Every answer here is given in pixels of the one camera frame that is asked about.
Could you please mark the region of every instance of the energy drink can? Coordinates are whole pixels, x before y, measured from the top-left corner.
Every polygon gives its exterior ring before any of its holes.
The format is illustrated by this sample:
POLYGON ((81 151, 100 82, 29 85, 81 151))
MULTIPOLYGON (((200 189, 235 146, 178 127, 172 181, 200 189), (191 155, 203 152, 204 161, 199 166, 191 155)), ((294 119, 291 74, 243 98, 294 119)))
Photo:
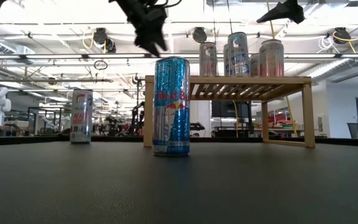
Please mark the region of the energy drink can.
POLYGON ((168 57, 155 64, 152 149, 157 156, 190 151, 190 64, 168 57))
POLYGON ((216 45, 212 42, 200 44, 200 75, 205 77, 215 77, 218 75, 216 65, 216 45))
POLYGON ((259 54, 251 55, 249 59, 250 63, 250 76, 251 77, 259 77, 259 54))
POLYGON ((227 40, 231 59, 231 76, 249 76, 249 56, 247 35, 243 32, 235 32, 229 35, 227 40))
POLYGON ((71 143, 90 143, 92 131, 92 90, 75 89, 71 107, 71 143))
POLYGON ((279 40, 266 40, 259 49, 259 75, 284 76, 284 46, 279 40))
POLYGON ((230 76, 230 61, 229 61, 229 47, 227 44, 223 47, 223 65, 224 65, 224 76, 230 76))

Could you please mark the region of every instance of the ceiling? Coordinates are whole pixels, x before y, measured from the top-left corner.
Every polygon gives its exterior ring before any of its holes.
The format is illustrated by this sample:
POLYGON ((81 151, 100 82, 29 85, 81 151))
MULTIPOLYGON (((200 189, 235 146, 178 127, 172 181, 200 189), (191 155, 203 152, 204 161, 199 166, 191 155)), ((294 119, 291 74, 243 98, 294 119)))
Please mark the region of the ceiling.
MULTIPOLYGON (((218 53, 227 43, 227 36, 233 32, 245 32, 248 38, 249 53, 259 51, 261 43, 272 37, 270 24, 256 23, 256 20, 267 12, 265 1, 247 1, 242 4, 227 4, 215 1, 183 0, 179 5, 168 9, 168 19, 163 27, 168 54, 197 54, 199 45, 192 39, 191 31, 194 27, 204 27, 208 34, 207 41, 215 41, 218 53)), ((332 34, 335 27, 346 27, 352 38, 358 37, 358 7, 346 7, 349 1, 326 1, 327 4, 308 4, 298 1, 304 7, 306 19, 301 24, 295 24, 286 19, 273 21, 275 37, 282 40, 286 54, 323 54, 348 51, 349 45, 333 44, 334 47, 322 49, 321 41, 327 33, 332 34)), ((270 3, 275 7, 277 1, 270 3)), ((126 22, 126 16, 116 2, 108 0, 12 0, 6 1, 0 10, 0 40, 8 44, 23 45, 35 54, 101 54, 103 50, 92 46, 91 34, 97 27, 105 27, 110 38, 117 47, 117 53, 145 53, 144 50, 133 45, 135 38, 132 24, 126 22)), ((83 88, 135 90, 132 83, 133 76, 154 74, 156 59, 114 59, 106 60, 109 67, 97 71, 92 65, 94 60, 87 62, 78 60, 61 60, 62 66, 53 66, 53 60, 35 60, 33 65, 17 63, 13 60, 3 62, 2 66, 20 76, 25 73, 35 73, 32 78, 66 78, 84 79, 108 78, 113 82, 81 83, 83 88)), ((313 67, 315 62, 301 63, 286 62, 287 76, 298 75, 313 67)), ((197 60, 191 61, 191 74, 198 75, 197 60)), ((218 64, 222 70, 223 63, 218 64)), ((58 85, 43 84, 42 88, 60 88, 58 85)), ((103 98, 109 100, 111 107, 114 102, 128 103, 130 108, 135 106, 136 100, 122 92, 99 92, 103 98)))

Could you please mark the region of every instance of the wooden leg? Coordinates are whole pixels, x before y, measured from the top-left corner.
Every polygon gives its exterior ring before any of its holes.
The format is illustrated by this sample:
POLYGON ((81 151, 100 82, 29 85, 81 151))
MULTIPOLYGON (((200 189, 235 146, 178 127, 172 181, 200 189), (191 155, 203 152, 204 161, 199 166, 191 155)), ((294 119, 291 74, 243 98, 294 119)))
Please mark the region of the wooden leg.
POLYGON ((145 91, 143 146, 152 147, 154 83, 146 83, 145 91))
POLYGON ((303 104, 303 126, 305 127, 305 144, 306 147, 315 147, 314 140, 314 116, 313 116, 313 98, 311 96, 311 85, 303 85, 302 90, 303 104))
POLYGON ((269 141, 269 121, 267 116, 267 102, 262 102, 262 137, 264 142, 269 141))

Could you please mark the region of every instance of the red bull can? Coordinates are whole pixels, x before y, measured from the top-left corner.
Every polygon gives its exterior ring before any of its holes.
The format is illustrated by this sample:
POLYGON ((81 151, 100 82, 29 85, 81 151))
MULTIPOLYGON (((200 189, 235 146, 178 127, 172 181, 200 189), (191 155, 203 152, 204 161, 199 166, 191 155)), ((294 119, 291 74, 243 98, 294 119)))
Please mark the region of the red bull can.
POLYGON ((266 40, 259 49, 259 75, 284 76, 284 46, 279 40, 266 40))
POLYGON ((218 75, 216 65, 218 57, 216 56, 216 45, 212 42, 200 44, 200 75, 205 77, 215 77, 218 75))
POLYGON ((92 90, 75 89, 71 106, 71 143, 90 143, 92 131, 92 90))
POLYGON ((259 77, 259 54, 251 55, 249 59, 250 63, 250 76, 251 77, 259 77))
POLYGON ((224 76, 229 77, 230 73, 230 62, 229 62, 229 46, 227 44, 223 47, 223 65, 224 65, 224 76))
POLYGON ((243 32, 235 32, 227 39, 229 47, 231 76, 249 76, 249 56, 247 35, 243 32))
POLYGON ((157 156, 190 151, 190 64, 168 57, 155 64, 152 149, 157 156))

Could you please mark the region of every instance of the blue red bull can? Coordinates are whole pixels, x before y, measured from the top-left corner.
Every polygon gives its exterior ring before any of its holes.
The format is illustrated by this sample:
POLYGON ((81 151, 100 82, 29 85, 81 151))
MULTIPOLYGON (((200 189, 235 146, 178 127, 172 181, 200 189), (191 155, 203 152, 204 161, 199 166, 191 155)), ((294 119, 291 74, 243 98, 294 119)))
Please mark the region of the blue red bull can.
POLYGON ((73 104, 71 105, 71 143, 90 143, 92 131, 92 90, 73 91, 73 104))
POLYGON ((153 151, 185 156, 190 151, 190 64, 168 57, 155 64, 153 151))

